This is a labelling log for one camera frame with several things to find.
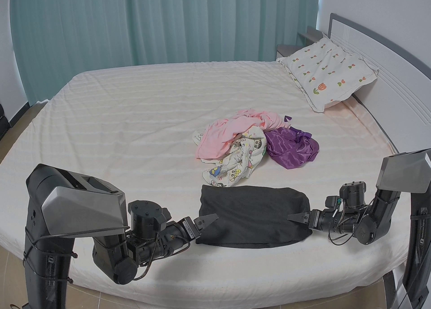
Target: floral pillow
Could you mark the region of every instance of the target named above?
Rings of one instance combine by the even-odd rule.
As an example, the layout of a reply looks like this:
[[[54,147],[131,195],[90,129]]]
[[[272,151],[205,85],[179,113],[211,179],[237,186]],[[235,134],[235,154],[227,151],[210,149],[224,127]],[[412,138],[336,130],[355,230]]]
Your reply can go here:
[[[277,61],[288,70],[315,112],[348,99],[361,86],[377,79],[377,68],[326,37]]]

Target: curtain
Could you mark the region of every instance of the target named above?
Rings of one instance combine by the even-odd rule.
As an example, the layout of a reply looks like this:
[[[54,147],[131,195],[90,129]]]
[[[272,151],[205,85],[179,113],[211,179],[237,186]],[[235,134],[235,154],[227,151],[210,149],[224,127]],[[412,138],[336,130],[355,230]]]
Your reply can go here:
[[[83,71],[190,61],[273,61],[315,26],[318,0],[10,0],[30,104]]]

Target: folded black garment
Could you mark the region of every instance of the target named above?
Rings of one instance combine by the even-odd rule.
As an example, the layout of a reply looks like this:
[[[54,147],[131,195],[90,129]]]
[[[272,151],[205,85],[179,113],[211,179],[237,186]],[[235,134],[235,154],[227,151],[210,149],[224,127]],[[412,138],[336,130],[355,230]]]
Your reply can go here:
[[[202,186],[199,216],[216,213],[218,220],[202,231],[196,243],[232,248],[272,248],[304,240],[307,225],[287,215],[310,211],[304,193],[292,188]]]

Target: bed sheet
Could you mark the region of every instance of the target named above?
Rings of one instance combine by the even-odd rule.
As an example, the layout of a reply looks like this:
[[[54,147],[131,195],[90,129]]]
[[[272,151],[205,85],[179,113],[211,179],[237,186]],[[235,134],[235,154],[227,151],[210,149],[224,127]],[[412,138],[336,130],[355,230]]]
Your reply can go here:
[[[275,62],[160,64],[85,72],[49,101],[0,164],[0,244],[22,257],[28,194],[25,179],[38,163],[96,176],[148,199],[173,219],[198,216],[202,172],[192,133],[243,108],[289,115],[292,126],[320,144],[315,161],[286,170],[264,157],[238,185],[291,187],[311,208],[343,183],[365,181],[374,195],[383,133],[353,98],[314,113]],[[153,263],[140,281],[111,282],[93,263],[91,238],[75,240],[75,284],[167,308],[259,308],[328,297],[365,286],[407,257],[409,196],[402,195],[388,234],[369,246],[353,239],[336,247],[326,233],[271,249],[191,245]]]

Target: headboard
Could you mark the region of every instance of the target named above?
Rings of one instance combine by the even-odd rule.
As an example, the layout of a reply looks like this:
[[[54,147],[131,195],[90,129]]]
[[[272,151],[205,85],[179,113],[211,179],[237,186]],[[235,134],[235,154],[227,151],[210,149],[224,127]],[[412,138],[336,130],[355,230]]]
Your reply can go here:
[[[387,38],[332,13],[328,37],[379,67],[354,97],[399,152],[431,148],[431,68]]]

